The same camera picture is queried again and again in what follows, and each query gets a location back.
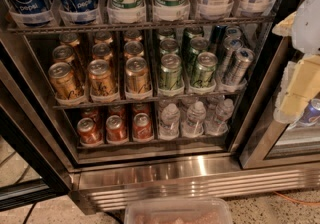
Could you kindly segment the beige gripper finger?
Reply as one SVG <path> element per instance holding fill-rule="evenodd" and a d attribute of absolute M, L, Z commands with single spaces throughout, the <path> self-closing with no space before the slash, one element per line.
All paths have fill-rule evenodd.
<path fill-rule="evenodd" d="M 272 33 L 282 37 L 291 36 L 295 16 L 296 16 L 295 12 L 288 15 L 284 20 L 282 20 L 281 22 L 279 22 L 273 27 Z"/>
<path fill-rule="evenodd" d="M 320 92 L 320 55 L 310 55 L 294 65 L 293 74 L 280 104 L 280 112 L 296 118 Z"/>

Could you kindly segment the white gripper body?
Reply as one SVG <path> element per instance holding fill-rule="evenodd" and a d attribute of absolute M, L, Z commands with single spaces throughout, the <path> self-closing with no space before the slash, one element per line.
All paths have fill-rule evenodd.
<path fill-rule="evenodd" d="M 292 44 L 307 55 L 320 53 L 320 0 L 304 0 L 297 9 Z"/>

